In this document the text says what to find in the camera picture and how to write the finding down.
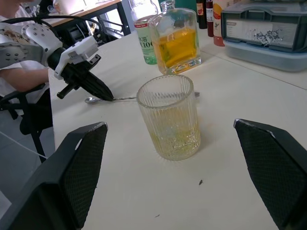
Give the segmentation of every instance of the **spoon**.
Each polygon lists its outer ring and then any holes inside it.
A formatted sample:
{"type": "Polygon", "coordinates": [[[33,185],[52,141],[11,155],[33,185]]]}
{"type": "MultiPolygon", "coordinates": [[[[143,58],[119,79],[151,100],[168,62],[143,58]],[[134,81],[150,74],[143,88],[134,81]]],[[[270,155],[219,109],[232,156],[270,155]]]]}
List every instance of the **spoon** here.
{"type": "MultiPolygon", "coordinates": [[[[200,92],[195,92],[195,97],[199,97],[201,95],[200,92]]],[[[133,100],[133,99],[136,99],[136,97],[125,97],[125,98],[115,98],[114,100],[115,101],[119,101],[119,100],[133,100]]],[[[84,100],[85,103],[87,104],[93,104],[93,103],[96,103],[96,102],[101,102],[103,101],[102,99],[97,99],[97,98],[94,98],[94,97],[89,97],[89,98],[86,98],[84,100]]]]}

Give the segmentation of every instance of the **desk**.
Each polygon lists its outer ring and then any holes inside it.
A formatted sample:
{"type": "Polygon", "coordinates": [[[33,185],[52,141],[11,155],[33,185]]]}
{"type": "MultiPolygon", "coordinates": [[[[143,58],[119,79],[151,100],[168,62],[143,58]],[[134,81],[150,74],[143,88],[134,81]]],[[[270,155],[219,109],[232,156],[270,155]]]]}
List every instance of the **desk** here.
{"type": "MultiPolygon", "coordinates": [[[[73,16],[82,17],[85,19],[92,19],[94,17],[98,17],[104,13],[117,9],[120,20],[122,22],[122,30],[124,35],[129,35],[130,28],[128,25],[128,21],[124,12],[124,8],[122,6],[121,0],[110,0],[102,3],[98,3],[91,8],[86,9],[83,12],[78,12],[73,14],[73,16]]],[[[80,22],[76,19],[55,19],[48,21],[56,30],[63,30],[69,28],[72,25],[75,25],[77,22],[80,22]]]]}
{"type": "MultiPolygon", "coordinates": [[[[82,89],[60,100],[56,93],[65,83],[50,79],[56,147],[80,126],[109,125],[84,230],[277,230],[250,179],[233,121],[280,127],[307,148],[307,92],[245,67],[249,63],[220,58],[223,49],[216,51],[206,33],[199,32],[203,64],[183,73],[201,92],[202,141],[198,153],[184,161],[159,157],[135,101],[88,105],[82,89]]],[[[145,64],[135,33],[103,45],[99,55],[93,73],[115,97],[136,95],[161,75],[157,66],[145,64]]]]}

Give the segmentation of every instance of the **glass base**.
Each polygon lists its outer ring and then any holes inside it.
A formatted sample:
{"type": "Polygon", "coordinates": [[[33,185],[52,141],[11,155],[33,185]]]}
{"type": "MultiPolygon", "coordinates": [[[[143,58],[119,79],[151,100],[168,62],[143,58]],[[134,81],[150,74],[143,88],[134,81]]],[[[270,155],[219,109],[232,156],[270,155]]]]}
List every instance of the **glass base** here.
{"type": "Polygon", "coordinates": [[[157,59],[155,58],[155,56],[153,57],[144,57],[146,64],[148,65],[155,65],[157,64],[157,59]]]}
{"type": "Polygon", "coordinates": [[[167,68],[165,74],[179,74],[200,64],[201,58],[197,57],[195,59],[185,61],[184,63],[179,63],[175,66],[172,66],[171,68],[167,68]]]}

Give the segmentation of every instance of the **glass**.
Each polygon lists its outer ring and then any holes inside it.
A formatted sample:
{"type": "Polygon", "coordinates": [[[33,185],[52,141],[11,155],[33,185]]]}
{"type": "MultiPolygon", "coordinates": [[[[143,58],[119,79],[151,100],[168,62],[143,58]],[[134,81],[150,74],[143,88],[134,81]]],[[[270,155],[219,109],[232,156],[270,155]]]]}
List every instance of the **glass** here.
{"type": "Polygon", "coordinates": [[[151,0],[130,0],[130,5],[131,16],[135,30],[138,32],[145,62],[150,65],[157,64],[148,28],[148,21],[158,14],[158,8],[151,0]]]}
{"type": "Polygon", "coordinates": [[[195,11],[175,8],[174,0],[161,7],[163,12],[149,20],[159,70],[177,74],[201,64],[195,11]]]}
{"type": "Polygon", "coordinates": [[[137,101],[161,157],[178,161],[192,156],[201,143],[191,79],[161,76],[145,83],[137,101]]]}

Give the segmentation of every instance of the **amber liquid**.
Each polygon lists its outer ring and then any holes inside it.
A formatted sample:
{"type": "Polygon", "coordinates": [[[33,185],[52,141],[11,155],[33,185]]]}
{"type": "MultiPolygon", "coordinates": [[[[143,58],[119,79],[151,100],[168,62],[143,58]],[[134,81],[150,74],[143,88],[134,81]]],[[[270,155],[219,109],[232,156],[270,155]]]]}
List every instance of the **amber liquid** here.
{"type": "Polygon", "coordinates": [[[160,37],[159,41],[153,41],[154,51],[157,57],[159,70],[166,74],[167,69],[173,69],[172,73],[186,71],[190,67],[176,66],[195,59],[197,55],[196,31],[190,28],[178,30],[167,36],[160,37]]]}

